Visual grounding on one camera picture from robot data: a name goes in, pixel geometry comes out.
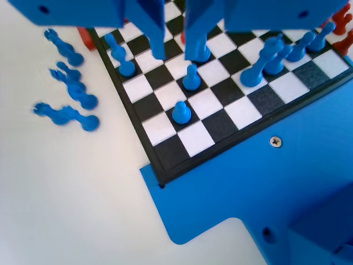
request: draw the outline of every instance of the black square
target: black square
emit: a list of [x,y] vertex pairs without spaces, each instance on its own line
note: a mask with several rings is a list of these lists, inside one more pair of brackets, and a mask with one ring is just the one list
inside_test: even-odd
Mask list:
[[222,30],[218,27],[215,26],[208,34],[207,34],[207,39],[209,40],[210,38],[213,38],[217,36],[218,34],[222,33]]
[[136,101],[133,104],[133,108],[141,122],[152,118],[163,111],[163,108],[154,93]]
[[[281,31],[269,31],[269,32],[266,32],[264,35],[262,35],[260,37],[260,39],[265,41],[265,40],[267,40],[270,37],[277,37],[279,34],[283,34],[283,32],[281,32]],[[290,38],[288,38],[285,34],[283,35],[282,40],[283,40],[283,42],[285,44],[292,44],[293,43],[293,41]]]
[[318,52],[311,52],[311,51],[309,51],[308,48],[306,48],[306,52],[307,52],[307,54],[308,54],[312,59],[314,59],[314,58],[318,57],[319,55],[321,55],[321,54],[323,54],[323,53],[325,53],[325,52],[327,52],[327,51],[329,51],[329,50],[331,50],[331,49],[332,49],[331,44],[329,44],[329,43],[326,41],[325,47],[323,47],[320,51],[318,51]]
[[317,88],[321,84],[330,80],[330,78],[313,61],[307,62],[294,69],[293,73],[310,90]]
[[191,124],[197,122],[198,120],[200,120],[199,117],[196,115],[196,112],[194,111],[194,109],[191,107],[190,103],[188,101],[185,101],[185,103],[191,110],[191,119],[185,124],[179,124],[179,123],[176,123],[173,120],[172,113],[173,113],[174,108],[171,108],[171,109],[169,109],[169,110],[167,110],[165,112],[166,115],[168,116],[170,122],[172,123],[175,131],[177,131],[177,132],[180,131],[180,130],[183,130],[183,128],[186,128],[189,125],[191,125]]
[[189,158],[188,152],[178,135],[174,135],[156,145],[154,150],[165,170],[170,170]]
[[285,75],[286,73],[288,73],[288,69],[286,67],[283,68],[283,70],[281,72],[279,72],[278,74],[276,75],[270,75],[268,73],[266,73],[265,71],[263,71],[263,76],[264,78],[267,80],[268,83],[272,82],[273,80]]
[[164,49],[166,61],[183,53],[183,50],[174,39],[168,40],[166,43],[164,43]]
[[129,41],[127,43],[127,45],[129,46],[129,48],[134,56],[149,49],[148,38],[144,35],[138,36],[137,38]]
[[196,62],[196,61],[191,61],[191,62],[196,64],[197,67],[200,67],[200,66],[202,66],[202,65],[204,65],[214,59],[215,59],[215,56],[211,53],[210,58],[206,62]]
[[153,90],[156,90],[157,88],[160,88],[174,80],[165,65],[161,65],[156,69],[149,71],[145,74],[145,76]]
[[207,88],[207,84],[205,83],[205,81],[201,78],[201,76],[199,75],[199,73],[197,73],[198,77],[201,79],[201,84],[199,86],[198,89],[194,90],[194,91],[190,91],[190,90],[186,90],[184,85],[183,85],[183,78],[178,79],[176,81],[176,83],[179,85],[179,87],[181,88],[181,90],[183,91],[183,93],[185,94],[186,98],[190,98],[191,96],[201,92],[202,90]]
[[176,6],[182,13],[185,12],[185,0],[175,0],[174,4],[176,4]]
[[231,51],[222,56],[219,61],[231,75],[251,65],[239,50]]
[[246,33],[230,33],[227,32],[227,35],[232,39],[232,41],[239,47],[244,43],[247,43],[256,38],[256,35],[252,32]]
[[202,123],[215,142],[222,141],[238,131],[238,128],[224,109],[207,117]]
[[[114,36],[114,39],[116,40],[116,43],[118,43],[120,45],[121,43],[124,42],[124,39],[122,38],[119,29],[116,29],[116,30],[114,30],[111,33]],[[106,41],[104,39],[104,36],[100,37],[99,39],[100,39],[101,43],[103,44],[104,49],[108,50],[108,49],[110,49],[110,47],[109,47],[108,43],[106,43]]]
[[231,78],[214,85],[211,90],[223,106],[229,105],[244,96],[244,93]]
[[124,82],[126,82],[127,80],[130,80],[130,79],[134,78],[135,76],[138,76],[138,75],[142,74],[141,68],[139,67],[139,65],[138,65],[138,63],[136,62],[136,60],[135,60],[135,59],[132,59],[132,60],[130,60],[130,61],[133,62],[133,64],[135,65],[135,68],[136,68],[136,72],[135,72],[135,74],[133,74],[132,76],[130,76],[130,77],[123,76],[123,75],[119,72],[119,67],[117,67],[117,68],[115,69],[117,75],[118,75],[119,78],[120,78],[121,83],[124,83]]
[[184,17],[182,15],[167,22],[167,28],[173,36],[182,33],[184,30]]
[[262,116],[273,112],[285,104],[268,84],[249,94],[248,98]]

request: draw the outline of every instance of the screw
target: screw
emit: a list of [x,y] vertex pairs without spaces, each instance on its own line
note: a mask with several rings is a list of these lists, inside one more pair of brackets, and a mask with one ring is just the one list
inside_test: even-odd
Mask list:
[[282,139],[278,136],[273,136],[270,139],[270,145],[274,148],[279,148],[282,146]]

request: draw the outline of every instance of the white table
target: white table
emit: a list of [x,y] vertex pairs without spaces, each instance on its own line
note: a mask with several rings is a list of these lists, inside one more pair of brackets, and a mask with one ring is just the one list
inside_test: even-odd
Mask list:
[[[0,1],[0,264],[266,264],[238,219],[171,242],[139,172],[148,158],[98,53],[76,28],[55,29],[85,58],[92,112],[50,76],[64,58],[44,29]],[[56,126],[31,112],[41,101],[93,113],[101,126]]]

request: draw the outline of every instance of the chessboard border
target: chessboard border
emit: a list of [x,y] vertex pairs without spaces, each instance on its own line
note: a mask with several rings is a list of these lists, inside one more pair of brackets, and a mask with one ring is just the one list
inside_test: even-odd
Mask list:
[[174,179],[180,177],[181,175],[185,174],[186,172],[196,168],[197,166],[203,164],[204,162],[218,156],[219,154],[223,153],[224,151],[234,147],[235,145],[239,144],[240,142],[250,138],[251,136],[259,133],[260,131],[266,129],[267,127],[273,125],[274,123],[282,120],[283,118],[291,115],[292,113],[302,109],[303,107],[309,105],[313,101],[323,97],[324,95],[332,92],[336,88],[340,87],[342,84],[346,83],[348,80],[353,78],[353,66],[342,56],[340,56],[344,62],[348,65],[348,69],[341,73],[340,75],[330,79],[325,84],[309,91],[308,93],[300,96],[299,98],[285,104],[281,108],[273,111],[272,113],[262,117],[258,121],[253,122],[252,124],[248,125],[246,128],[243,128],[240,131],[237,131],[235,134],[229,136],[228,138],[216,143],[215,145],[203,150],[199,154],[194,157],[187,159],[186,161],[181,162],[177,166],[173,167],[172,169],[166,171],[164,170],[159,158],[155,154],[152,144],[149,141],[149,138],[138,118],[132,103],[127,96],[126,91],[122,85],[119,76],[115,72],[115,68],[113,67],[108,53],[103,46],[100,38],[98,37],[97,32],[90,28],[88,29],[89,33],[92,36],[93,42],[98,50],[98,53],[107,69],[109,76],[115,86],[117,93],[129,115],[131,123],[135,128],[135,131],[140,139],[140,142],[150,160],[152,168],[157,176],[159,186],[164,188],[164,186],[168,183],[173,181]]

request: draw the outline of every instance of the blue base plate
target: blue base plate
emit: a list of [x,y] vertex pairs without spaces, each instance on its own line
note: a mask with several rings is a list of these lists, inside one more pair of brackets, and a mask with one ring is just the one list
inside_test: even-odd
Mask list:
[[[164,189],[151,165],[143,178],[171,240],[184,244],[240,218],[268,264],[291,264],[287,227],[353,183],[353,81],[282,119]],[[283,146],[270,146],[272,136]],[[263,229],[274,233],[268,243]]]

